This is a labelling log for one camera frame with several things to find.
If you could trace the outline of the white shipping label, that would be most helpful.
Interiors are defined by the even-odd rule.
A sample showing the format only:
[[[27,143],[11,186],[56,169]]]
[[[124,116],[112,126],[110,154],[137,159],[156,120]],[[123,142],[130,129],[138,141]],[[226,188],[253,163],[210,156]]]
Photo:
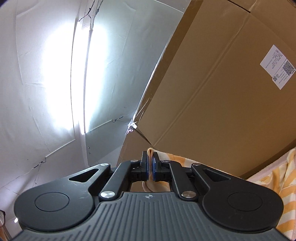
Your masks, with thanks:
[[[295,74],[295,67],[275,45],[272,45],[260,62],[260,66],[271,76],[280,90]]]

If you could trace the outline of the large brown cardboard box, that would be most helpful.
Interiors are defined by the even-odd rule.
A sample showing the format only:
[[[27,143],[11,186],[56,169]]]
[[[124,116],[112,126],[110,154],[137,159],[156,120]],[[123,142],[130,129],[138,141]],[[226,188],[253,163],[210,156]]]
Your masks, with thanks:
[[[293,1],[191,1],[137,127],[159,151],[252,175],[295,146],[295,74],[280,90],[260,66],[272,45],[295,67]]]

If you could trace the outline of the pink terry towel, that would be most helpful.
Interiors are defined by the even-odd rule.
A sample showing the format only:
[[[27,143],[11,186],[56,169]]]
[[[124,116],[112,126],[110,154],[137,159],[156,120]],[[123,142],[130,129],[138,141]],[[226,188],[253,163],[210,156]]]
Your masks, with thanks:
[[[265,176],[268,176],[275,168],[281,166],[282,164],[287,164],[287,163],[288,163],[287,155],[284,155],[283,157],[280,157],[278,160],[266,166],[265,168],[263,168],[262,170],[254,174],[253,176],[249,177],[247,181],[256,182],[258,180],[261,180]]]

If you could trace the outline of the left brown cardboard box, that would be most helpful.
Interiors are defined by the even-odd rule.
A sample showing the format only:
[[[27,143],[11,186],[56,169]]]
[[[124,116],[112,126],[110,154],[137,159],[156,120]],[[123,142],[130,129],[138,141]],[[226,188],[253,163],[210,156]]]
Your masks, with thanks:
[[[124,161],[140,160],[142,158],[142,152],[152,147],[153,145],[139,128],[129,130],[121,147],[116,166],[118,167]]]

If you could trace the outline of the orange white striped garment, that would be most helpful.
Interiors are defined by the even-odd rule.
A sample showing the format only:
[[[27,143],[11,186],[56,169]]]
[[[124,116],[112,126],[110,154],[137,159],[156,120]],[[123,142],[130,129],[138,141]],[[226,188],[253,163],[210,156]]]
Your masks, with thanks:
[[[192,164],[198,163],[197,161],[157,151],[153,148],[148,149],[149,158],[152,157],[152,154],[156,153],[161,161],[176,161],[183,167],[191,167]],[[276,229],[290,240],[295,240],[295,148],[291,149],[284,155],[287,155],[287,164],[282,164],[281,166],[275,168],[268,176],[265,176],[261,180],[253,183],[267,187],[281,197],[284,209],[283,215],[280,218]],[[142,187],[145,192],[170,191],[169,184],[164,181],[143,181]]]

